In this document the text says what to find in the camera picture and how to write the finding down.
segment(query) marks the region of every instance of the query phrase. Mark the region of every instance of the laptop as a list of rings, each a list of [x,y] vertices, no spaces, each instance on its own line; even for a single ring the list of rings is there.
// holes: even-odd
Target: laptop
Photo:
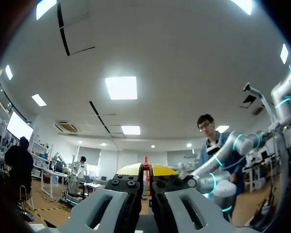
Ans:
[[[88,175],[84,175],[84,179],[85,179],[86,183],[91,183],[92,182],[91,178]]]

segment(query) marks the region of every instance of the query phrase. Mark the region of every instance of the person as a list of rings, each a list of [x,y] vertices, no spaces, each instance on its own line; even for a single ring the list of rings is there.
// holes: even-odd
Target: person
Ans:
[[[203,165],[226,142],[230,133],[229,132],[219,133],[218,131],[216,131],[214,119],[209,114],[200,116],[199,119],[197,120],[197,126],[199,130],[207,137],[207,141],[201,149],[199,158],[200,165]],[[221,169],[224,169],[225,167],[235,164],[241,158],[242,156],[239,155],[236,151],[234,151],[229,156],[229,158],[224,163],[222,163]],[[243,166],[245,166],[245,164],[246,160],[243,159],[238,164],[226,169],[226,171],[228,171],[231,174],[230,181],[236,185],[236,195],[232,205],[231,215],[236,204],[236,197],[244,190]]]
[[[26,187],[26,192],[31,191],[31,170],[33,169],[33,158],[28,152],[29,142],[25,137],[19,140],[19,146],[11,146],[5,153],[4,160],[10,165],[10,185],[19,193],[21,185]]]
[[[87,167],[86,167],[86,158],[84,156],[81,157],[80,159],[80,173],[78,175],[78,182],[85,182],[85,179],[84,179],[84,173],[85,175],[87,175]]]

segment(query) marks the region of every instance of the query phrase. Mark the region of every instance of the table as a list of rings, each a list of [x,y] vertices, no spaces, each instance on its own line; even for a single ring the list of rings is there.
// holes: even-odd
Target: table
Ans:
[[[48,184],[44,184],[43,171],[47,172],[50,175],[49,185]],[[64,173],[57,172],[57,171],[52,171],[52,170],[49,170],[49,169],[46,169],[46,168],[43,168],[41,173],[42,173],[41,174],[41,191],[43,191],[47,195],[49,195],[50,198],[53,198],[53,176],[67,178],[68,175],[64,174]],[[49,190],[50,190],[49,193],[46,190],[44,190],[44,187],[49,187]]]
[[[98,188],[104,188],[105,187],[105,185],[96,184],[96,183],[84,183],[84,186],[92,188],[93,191],[96,191]]]

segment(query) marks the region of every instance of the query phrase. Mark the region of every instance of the yellow tape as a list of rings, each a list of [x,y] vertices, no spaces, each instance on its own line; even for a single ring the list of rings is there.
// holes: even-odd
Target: yellow tape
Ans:
[[[177,173],[169,167],[161,166],[158,164],[151,164],[153,176],[169,176],[176,175]]]
[[[128,165],[128,166],[125,166],[125,167],[119,169],[116,173],[119,174],[119,175],[138,176],[139,175],[140,166],[141,166],[141,163]]]

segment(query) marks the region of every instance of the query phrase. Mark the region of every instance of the square ceiling light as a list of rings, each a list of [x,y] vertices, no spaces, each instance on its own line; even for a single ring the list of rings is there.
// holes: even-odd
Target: square ceiling light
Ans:
[[[248,15],[251,15],[252,0],[231,0],[233,3],[243,9]]]
[[[106,78],[106,85],[112,100],[137,99],[137,79],[135,76]]]
[[[288,49],[287,49],[286,45],[283,44],[281,54],[280,54],[280,58],[281,58],[283,64],[286,63],[287,58],[288,58],[288,54],[289,54]]]
[[[37,10],[36,10],[36,19],[38,20],[41,18],[42,15],[45,14],[46,11],[48,11],[52,6],[56,4],[56,0],[41,0],[37,4]]]
[[[9,80],[11,80],[13,78],[13,74],[11,72],[11,69],[10,69],[10,66],[9,65],[6,66],[5,73],[8,76]]]
[[[215,130],[218,131],[219,133],[223,133],[225,130],[229,128],[228,125],[220,125],[218,126]]]
[[[139,126],[123,125],[121,128],[125,135],[140,135]]]
[[[31,98],[33,98],[33,100],[40,106],[46,106],[47,104],[44,102],[44,100],[39,96],[39,94],[35,94],[33,96],[31,96]]]

